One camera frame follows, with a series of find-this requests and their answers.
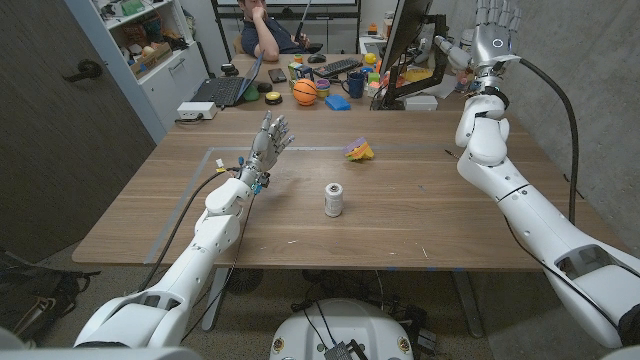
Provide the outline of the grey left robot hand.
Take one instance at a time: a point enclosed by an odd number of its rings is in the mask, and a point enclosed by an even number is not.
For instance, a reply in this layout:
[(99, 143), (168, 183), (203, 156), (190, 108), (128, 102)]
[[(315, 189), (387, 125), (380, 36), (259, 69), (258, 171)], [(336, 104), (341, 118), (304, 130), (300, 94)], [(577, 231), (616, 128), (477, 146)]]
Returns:
[(272, 112), (266, 111), (261, 128), (242, 166), (239, 175), (241, 181), (252, 187), (263, 173), (275, 165), (279, 154), (295, 139), (294, 135), (288, 136), (288, 131), (284, 115), (272, 121)]

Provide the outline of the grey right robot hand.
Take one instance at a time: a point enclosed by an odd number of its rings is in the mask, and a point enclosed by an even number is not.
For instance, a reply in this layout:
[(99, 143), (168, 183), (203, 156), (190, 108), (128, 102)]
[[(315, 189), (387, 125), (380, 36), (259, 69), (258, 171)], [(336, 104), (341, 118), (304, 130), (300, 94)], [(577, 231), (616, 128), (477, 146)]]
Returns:
[(499, 88), (504, 62), (517, 58), (512, 49), (512, 36), (518, 30), (521, 15), (521, 9), (509, 1), (477, 0), (471, 53), (442, 36), (435, 36), (434, 44), (447, 55), (454, 70), (473, 71), (476, 90)]

